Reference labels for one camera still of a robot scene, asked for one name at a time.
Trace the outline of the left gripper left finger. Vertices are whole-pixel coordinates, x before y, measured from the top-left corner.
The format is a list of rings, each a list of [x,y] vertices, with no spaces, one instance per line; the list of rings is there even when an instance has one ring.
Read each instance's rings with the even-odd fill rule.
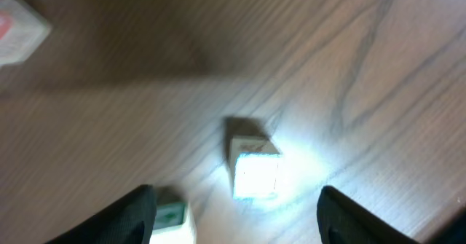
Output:
[[[47,244],[149,244],[156,214],[154,187],[140,185]]]

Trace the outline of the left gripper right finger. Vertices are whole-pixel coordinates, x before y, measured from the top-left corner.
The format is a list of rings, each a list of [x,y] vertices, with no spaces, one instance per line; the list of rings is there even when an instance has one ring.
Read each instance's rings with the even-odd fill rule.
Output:
[[[332,186],[320,192],[317,224],[323,244],[416,244]]]

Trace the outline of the blue number 2 block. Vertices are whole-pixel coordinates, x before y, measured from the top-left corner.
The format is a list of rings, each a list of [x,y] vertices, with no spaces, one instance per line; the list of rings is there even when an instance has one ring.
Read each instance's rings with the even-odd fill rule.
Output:
[[[174,188],[156,188],[157,212],[150,244],[196,244],[197,228],[189,201]]]

